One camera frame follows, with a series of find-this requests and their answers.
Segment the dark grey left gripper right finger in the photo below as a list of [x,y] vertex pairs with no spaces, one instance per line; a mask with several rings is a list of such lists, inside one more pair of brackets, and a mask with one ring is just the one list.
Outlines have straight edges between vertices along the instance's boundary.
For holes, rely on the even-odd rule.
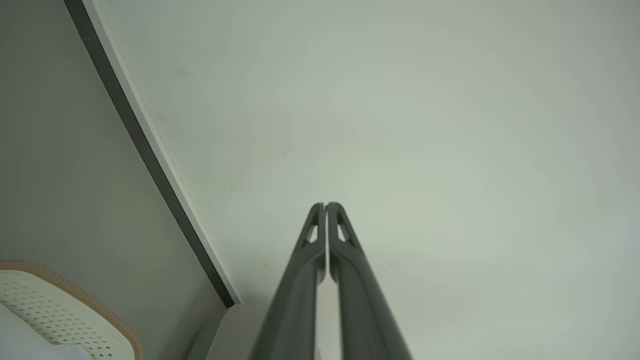
[[413,360],[345,208],[330,202],[326,214],[342,360]]

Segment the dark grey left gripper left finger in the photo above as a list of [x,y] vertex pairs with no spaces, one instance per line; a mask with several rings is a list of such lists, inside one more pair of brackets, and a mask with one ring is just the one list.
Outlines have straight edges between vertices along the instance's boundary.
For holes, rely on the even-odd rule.
[[249,360],[315,360],[317,289],[326,274],[326,210],[306,217]]

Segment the white perforated laundry basket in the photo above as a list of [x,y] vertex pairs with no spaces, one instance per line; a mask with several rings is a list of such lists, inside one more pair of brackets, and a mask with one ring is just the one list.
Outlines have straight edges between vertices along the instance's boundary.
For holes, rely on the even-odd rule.
[[0,260],[0,360],[143,360],[135,333],[50,269]]

